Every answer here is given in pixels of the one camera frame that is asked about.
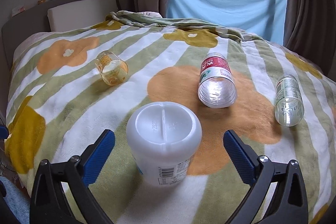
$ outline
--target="headboard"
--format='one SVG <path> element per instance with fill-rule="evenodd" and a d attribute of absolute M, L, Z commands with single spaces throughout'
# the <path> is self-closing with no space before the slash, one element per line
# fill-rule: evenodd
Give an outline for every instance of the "headboard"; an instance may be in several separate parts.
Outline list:
<path fill-rule="evenodd" d="M 9 71 L 13 63 L 14 51 L 26 38 L 37 32 L 50 32 L 47 17 L 48 9 L 79 0 L 51 0 L 24 11 L 4 24 L 1 29 L 2 45 L 0 45 L 0 118 L 5 122 L 7 108 Z"/>

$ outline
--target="silver bolt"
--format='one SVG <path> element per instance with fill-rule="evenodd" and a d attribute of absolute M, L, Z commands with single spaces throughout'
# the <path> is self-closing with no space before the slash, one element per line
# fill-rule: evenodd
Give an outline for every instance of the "silver bolt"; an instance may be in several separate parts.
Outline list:
<path fill-rule="evenodd" d="M 40 165 L 46 165 L 48 163 L 48 160 L 41 160 Z"/>
<path fill-rule="evenodd" d="M 291 160 L 291 165 L 298 165 L 299 163 L 296 160 Z"/>
<path fill-rule="evenodd" d="M 262 161 L 262 162 L 268 162 L 268 158 L 264 155 L 260 156 L 259 160 Z"/>
<path fill-rule="evenodd" d="M 70 161 L 71 161 L 71 162 L 78 162 L 78 161 L 79 161 L 79 156 L 72 156 L 72 157 L 70 158 Z"/>

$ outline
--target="pillow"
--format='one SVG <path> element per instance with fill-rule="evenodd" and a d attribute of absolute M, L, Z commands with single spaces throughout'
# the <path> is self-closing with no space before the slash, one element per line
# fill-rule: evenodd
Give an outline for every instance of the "pillow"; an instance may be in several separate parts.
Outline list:
<path fill-rule="evenodd" d="M 117 12 L 116 0 L 80 0 L 48 10 L 52 32 L 66 32 L 103 22 L 110 12 Z"/>

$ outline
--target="floral blanket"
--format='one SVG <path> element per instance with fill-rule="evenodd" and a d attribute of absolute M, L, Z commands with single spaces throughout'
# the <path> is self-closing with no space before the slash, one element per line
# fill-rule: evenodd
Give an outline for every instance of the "floral blanket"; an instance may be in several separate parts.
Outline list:
<path fill-rule="evenodd" d="M 101 79 L 95 58 L 104 50 L 127 62 L 125 83 L 110 87 Z M 238 90 L 231 107 L 208 108 L 197 97 L 200 65 L 209 52 L 228 60 Z M 284 72 L 298 80 L 305 108 L 291 128 L 274 118 L 275 84 Z M 299 161 L 312 223 L 335 196 L 335 83 L 297 55 L 243 30 L 120 11 L 93 27 L 36 39 L 17 55 L 11 77 L 5 150 L 29 193 L 42 159 L 80 155 L 108 128 L 116 145 L 90 190 L 113 222 L 224 223 L 249 188 L 223 148 L 223 133 L 233 129 L 259 155 Z M 190 108 L 203 131 L 188 176 L 165 189 L 142 182 L 125 134 L 133 111 L 155 101 Z"/>

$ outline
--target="bed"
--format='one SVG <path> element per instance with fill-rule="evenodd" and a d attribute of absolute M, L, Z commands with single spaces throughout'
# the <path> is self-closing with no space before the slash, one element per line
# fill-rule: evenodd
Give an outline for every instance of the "bed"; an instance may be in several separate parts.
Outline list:
<path fill-rule="evenodd" d="M 14 30 L 17 21 L 6 27 Z M 90 190 L 113 222 L 224 223 L 248 191 L 222 146 L 224 131 L 234 129 L 259 155 L 298 160 L 310 223 L 330 206 L 336 193 L 336 85 L 308 60 L 241 29 L 128 11 L 111 11 L 103 22 L 76 30 L 34 32 L 39 33 L 25 37 L 24 44 L 17 38 L 10 45 L 4 36 L 10 64 L 13 58 L 5 149 L 28 193 L 42 159 L 62 162 L 80 155 L 108 128 L 116 145 Z M 127 62 L 122 85 L 110 87 L 100 78 L 94 61 L 103 50 Z M 210 109 L 198 100 L 199 67 L 208 52 L 220 52 L 229 62 L 238 90 L 229 108 Z M 303 120 L 292 128 L 274 119 L 275 84 L 284 72 L 297 78 L 305 107 Z M 125 136 L 134 110 L 155 101 L 189 107 L 203 130 L 186 179 L 161 190 L 142 183 Z"/>

